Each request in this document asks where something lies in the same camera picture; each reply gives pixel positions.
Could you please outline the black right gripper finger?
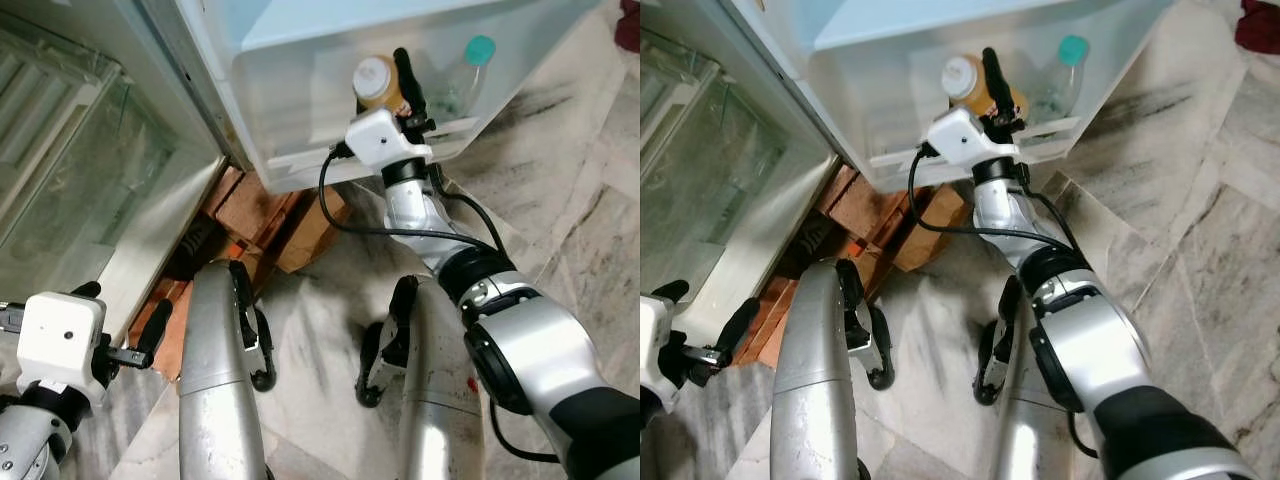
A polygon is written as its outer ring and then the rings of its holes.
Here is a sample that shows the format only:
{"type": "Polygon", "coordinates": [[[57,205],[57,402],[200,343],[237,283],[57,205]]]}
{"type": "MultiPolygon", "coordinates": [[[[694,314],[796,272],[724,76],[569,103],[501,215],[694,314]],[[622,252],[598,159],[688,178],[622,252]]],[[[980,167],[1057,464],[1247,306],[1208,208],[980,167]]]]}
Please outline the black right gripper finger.
{"type": "Polygon", "coordinates": [[[1018,120],[1018,104],[1000,65],[998,55],[992,47],[982,50],[982,65],[987,93],[992,100],[992,106],[983,116],[993,125],[1012,125],[1018,120]]]}
{"type": "Polygon", "coordinates": [[[397,69],[397,81],[406,108],[402,108],[397,116],[407,116],[412,113],[428,113],[426,99],[422,95],[411,65],[410,55],[404,47],[397,47],[393,52],[393,61],[397,69]]]}

